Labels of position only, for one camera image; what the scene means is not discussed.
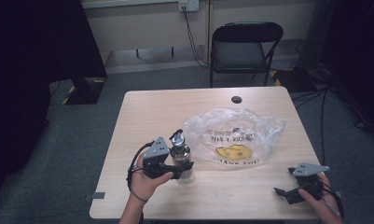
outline chair backrest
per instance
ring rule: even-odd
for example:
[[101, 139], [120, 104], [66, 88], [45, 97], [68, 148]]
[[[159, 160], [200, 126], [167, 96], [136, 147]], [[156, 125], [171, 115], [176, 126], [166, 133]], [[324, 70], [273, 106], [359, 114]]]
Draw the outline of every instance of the chair backrest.
[[217, 28], [212, 41], [230, 43], [279, 42], [283, 37], [283, 28], [269, 21], [231, 22]]

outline hand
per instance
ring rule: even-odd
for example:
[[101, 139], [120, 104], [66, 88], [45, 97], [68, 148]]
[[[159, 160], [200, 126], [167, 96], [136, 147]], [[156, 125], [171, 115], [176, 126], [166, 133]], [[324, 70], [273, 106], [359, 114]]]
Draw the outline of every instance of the hand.
[[[329, 179], [322, 175], [317, 174], [320, 179], [324, 183], [324, 188], [329, 189]], [[315, 200], [311, 194], [306, 191], [305, 189], [299, 189], [298, 193], [302, 198], [306, 200], [313, 208], [317, 216], [324, 221], [324, 223], [327, 224], [337, 224], [337, 223], [343, 223], [341, 217], [338, 217], [329, 207], [326, 203], [329, 203], [333, 208], [335, 208], [337, 211], [339, 211], [338, 204], [335, 200], [335, 198], [325, 190], [323, 191], [323, 198], [319, 201]]]
[[[137, 160], [137, 166], [143, 167], [143, 156]], [[155, 192], [155, 189], [169, 181], [173, 177], [173, 172], [166, 173], [158, 178], [151, 179], [143, 171], [135, 171], [132, 175], [132, 191], [141, 199], [148, 200]]]

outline wooden table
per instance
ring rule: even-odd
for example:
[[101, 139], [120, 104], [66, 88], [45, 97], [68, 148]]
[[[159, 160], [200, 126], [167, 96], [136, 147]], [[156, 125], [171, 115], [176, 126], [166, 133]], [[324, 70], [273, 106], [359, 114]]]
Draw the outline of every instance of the wooden table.
[[[240, 96], [242, 102], [232, 103], [233, 96]], [[273, 190], [273, 187], [290, 190], [298, 186], [288, 173], [288, 167], [296, 167], [301, 161], [319, 164], [283, 87], [127, 92], [96, 190], [105, 192], [105, 197], [93, 200], [90, 216], [119, 218], [128, 200], [125, 178], [136, 151], [159, 136], [167, 140], [188, 117], [218, 107], [246, 108], [261, 116], [286, 120], [284, 132], [269, 162], [250, 169], [224, 172], [207, 169], [212, 162], [196, 161], [195, 181], [180, 186], [172, 180], [157, 188], [145, 206], [145, 218], [317, 218], [308, 204], [288, 205]], [[172, 164], [170, 157], [166, 163]]]

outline black chair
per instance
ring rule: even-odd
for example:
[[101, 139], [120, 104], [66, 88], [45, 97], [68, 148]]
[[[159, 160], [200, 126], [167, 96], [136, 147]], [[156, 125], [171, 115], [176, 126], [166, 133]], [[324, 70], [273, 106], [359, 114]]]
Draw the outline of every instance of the black chair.
[[[213, 73], [256, 74], [265, 73], [267, 85], [274, 49], [283, 37], [283, 28], [274, 22], [232, 22], [213, 33], [211, 49], [210, 88]], [[262, 43], [271, 42], [265, 53]]]

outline plastic bag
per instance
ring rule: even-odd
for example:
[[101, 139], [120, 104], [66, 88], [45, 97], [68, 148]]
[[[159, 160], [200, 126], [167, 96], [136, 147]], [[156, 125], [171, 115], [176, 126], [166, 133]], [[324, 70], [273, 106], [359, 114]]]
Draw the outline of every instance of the plastic bag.
[[192, 157], [242, 169], [265, 163], [284, 126], [284, 120], [247, 109], [216, 108], [189, 117], [183, 136]]

